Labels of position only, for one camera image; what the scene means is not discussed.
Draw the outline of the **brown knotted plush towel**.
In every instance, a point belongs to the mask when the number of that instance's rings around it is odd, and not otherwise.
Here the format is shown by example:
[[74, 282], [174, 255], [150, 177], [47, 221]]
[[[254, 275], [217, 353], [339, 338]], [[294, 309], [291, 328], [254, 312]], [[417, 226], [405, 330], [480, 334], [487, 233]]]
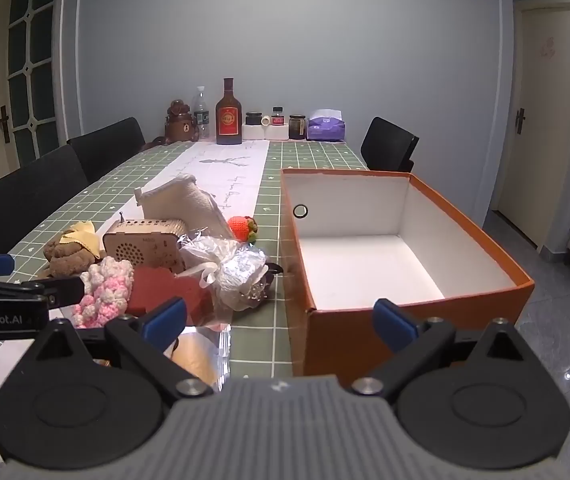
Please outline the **brown knotted plush towel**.
[[85, 272], [96, 257], [78, 242], [61, 243], [53, 238], [43, 248], [47, 260], [45, 274], [51, 278], [69, 278]]

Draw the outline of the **pink white crochet toy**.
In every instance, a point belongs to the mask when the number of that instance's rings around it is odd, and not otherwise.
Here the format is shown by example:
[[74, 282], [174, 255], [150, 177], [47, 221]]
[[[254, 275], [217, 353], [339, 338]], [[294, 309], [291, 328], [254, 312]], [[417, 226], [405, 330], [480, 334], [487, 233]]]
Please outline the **pink white crochet toy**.
[[72, 307], [76, 328], [99, 328], [125, 314], [134, 282], [134, 268], [128, 260], [105, 257], [80, 275], [84, 294]]

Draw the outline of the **orange tissue pack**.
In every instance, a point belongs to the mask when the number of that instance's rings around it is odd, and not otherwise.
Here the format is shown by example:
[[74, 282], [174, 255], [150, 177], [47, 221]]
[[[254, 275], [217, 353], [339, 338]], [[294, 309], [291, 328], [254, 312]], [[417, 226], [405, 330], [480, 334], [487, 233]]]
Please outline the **orange tissue pack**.
[[220, 391], [230, 375], [231, 326], [186, 326], [165, 356]]

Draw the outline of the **white gift bundle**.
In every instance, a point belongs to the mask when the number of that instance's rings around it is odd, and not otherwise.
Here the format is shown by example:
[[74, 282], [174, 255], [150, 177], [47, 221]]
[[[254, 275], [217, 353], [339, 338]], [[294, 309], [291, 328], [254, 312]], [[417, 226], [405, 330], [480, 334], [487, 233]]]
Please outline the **white gift bundle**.
[[185, 266], [179, 278], [195, 278], [211, 292], [217, 308], [242, 312], [259, 307], [283, 273], [262, 249], [231, 238], [196, 231], [182, 235], [178, 248]]

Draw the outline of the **cream plush mitt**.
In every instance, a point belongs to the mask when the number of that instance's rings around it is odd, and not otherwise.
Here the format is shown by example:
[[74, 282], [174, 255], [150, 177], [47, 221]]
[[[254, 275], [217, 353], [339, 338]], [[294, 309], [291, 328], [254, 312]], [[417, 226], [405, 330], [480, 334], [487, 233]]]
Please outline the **cream plush mitt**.
[[200, 190], [193, 174], [179, 174], [153, 190], [134, 190], [136, 204], [145, 219], [181, 220], [189, 231], [205, 230], [210, 236], [233, 238], [217, 203]]

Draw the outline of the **orange crochet fruit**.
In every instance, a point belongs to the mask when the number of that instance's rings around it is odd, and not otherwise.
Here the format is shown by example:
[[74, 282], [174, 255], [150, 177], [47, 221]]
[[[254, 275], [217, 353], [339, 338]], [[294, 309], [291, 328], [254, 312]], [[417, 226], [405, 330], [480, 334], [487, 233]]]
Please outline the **orange crochet fruit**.
[[256, 243], [259, 228], [253, 217], [234, 216], [227, 220], [227, 225], [239, 242], [247, 244]]

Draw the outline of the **wooden radio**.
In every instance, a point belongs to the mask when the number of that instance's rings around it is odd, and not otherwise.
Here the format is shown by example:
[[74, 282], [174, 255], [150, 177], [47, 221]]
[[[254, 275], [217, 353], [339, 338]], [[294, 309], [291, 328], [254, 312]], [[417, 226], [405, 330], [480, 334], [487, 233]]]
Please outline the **wooden radio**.
[[174, 274], [185, 270], [180, 238], [187, 233], [182, 220], [123, 219], [102, 236], [107, 256], [126, 260], [137, 268], [165, 268]]

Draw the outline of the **orange cardboard box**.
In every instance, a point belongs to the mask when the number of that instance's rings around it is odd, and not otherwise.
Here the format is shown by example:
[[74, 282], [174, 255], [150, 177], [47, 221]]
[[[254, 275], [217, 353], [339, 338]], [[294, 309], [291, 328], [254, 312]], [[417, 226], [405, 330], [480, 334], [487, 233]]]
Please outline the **orange cardboard box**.
[[414, 174], [285, 169], [279, 255], [291, 368], [344, 386], [389, 358], [373, 306], [462, 330], [515, 323], [534, 280], [480, 226]]

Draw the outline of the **green grid tablecloth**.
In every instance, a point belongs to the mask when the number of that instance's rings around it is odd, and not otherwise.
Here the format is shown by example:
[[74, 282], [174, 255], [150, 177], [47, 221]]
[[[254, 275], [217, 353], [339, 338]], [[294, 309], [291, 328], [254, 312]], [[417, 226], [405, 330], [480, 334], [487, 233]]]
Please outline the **green grid tablecloth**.
[[[134, 188], [153, 188], [167, 177], [185, 174], [189, 170], [187, 165], [197, 158], [204, 159], [195, 174], [197, 184], [212, 193], [215, 179], [223, 174], [222, 165], [238, 162], [243, 151], [245, 145], [177, 142], [134, 156], [55, 209], [12, 248], [10, 253], [16, 267], [10, 281], [18, 283], [35, 278], [44, 268], [44, 244], [67, 226], [91, 220], [98, 228], [105, 228], [124, 214]], [[262, 178], [253, 211], [259, 226], [257, 245], [270, 261], [281, 260], [281, 171], [362, 166], [359, 157], [343, 143], [274, 141], [270, 144], [264, 162], [259, 165]], [[215, 357], [221, 382], [229, 377], [291, 376], [285, 292], [280, 278], [273, 282], [270, 297], [262, 306], [238, 313], [229, 324], [212, 326], [204, 334], [219, 347]], [[7, 368], [2, 361], [18, 358], [23, 347], [21, 341], [0, 341], [0, 373]]]

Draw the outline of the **black chair right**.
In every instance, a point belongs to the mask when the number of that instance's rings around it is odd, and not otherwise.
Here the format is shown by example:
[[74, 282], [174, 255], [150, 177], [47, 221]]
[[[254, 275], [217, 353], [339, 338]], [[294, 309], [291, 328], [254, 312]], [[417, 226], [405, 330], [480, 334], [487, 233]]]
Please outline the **black chair right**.
[[419, 137], [388, 120], [375, 117], [361, 144], [366, 167], [376, 171], [411, 172]]

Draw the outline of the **clear water bottle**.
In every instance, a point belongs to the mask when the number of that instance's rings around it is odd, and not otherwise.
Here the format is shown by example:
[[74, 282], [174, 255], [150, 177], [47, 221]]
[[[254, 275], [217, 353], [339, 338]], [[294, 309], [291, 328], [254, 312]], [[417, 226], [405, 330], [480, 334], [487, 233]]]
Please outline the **clear water bottle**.
[[194, 100], [193, 114], [200, 141], [210, 140], [209, 108], [205, 99], [205, 87], [198, 86]]

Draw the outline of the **purple tissue pack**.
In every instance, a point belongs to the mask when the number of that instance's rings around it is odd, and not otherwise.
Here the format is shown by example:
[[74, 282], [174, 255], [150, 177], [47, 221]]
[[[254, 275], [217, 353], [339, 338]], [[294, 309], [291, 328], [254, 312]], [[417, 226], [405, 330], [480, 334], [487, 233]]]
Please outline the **purple tissue pack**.
[[307, 139], [317, 142], [345, 141], [346, 125], [340, 110], [316, 110], [308, 119]]

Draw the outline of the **dark glass jar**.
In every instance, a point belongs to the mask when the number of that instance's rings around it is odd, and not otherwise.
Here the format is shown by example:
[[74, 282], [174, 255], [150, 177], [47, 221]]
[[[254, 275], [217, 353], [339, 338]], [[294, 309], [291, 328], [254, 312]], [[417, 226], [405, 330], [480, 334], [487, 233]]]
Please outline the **dark glass jar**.
[[291, 140], [306, 140], [307, 118], [305, 115], [291, 114], [291, 116], [289, 116], [288, 137]]

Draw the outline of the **small red label jar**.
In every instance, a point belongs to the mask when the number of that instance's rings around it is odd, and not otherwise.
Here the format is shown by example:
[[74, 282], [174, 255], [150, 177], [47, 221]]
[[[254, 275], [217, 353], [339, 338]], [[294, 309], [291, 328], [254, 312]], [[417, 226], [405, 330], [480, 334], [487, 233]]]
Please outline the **small red label jar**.
[[270, 122], [271, 122], [272, 126], [283, 126], [285, 124], [283, 107], [275, 106], [272, 108], [272, 114], [271, 114]]

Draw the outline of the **glass panel door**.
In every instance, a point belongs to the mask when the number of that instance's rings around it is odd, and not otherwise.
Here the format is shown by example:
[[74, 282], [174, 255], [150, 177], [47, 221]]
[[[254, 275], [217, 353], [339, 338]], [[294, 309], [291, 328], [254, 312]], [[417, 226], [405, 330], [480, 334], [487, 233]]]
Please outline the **glass panel door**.
[[0, 0], [0, 178], [54, 151], [60, 0]]

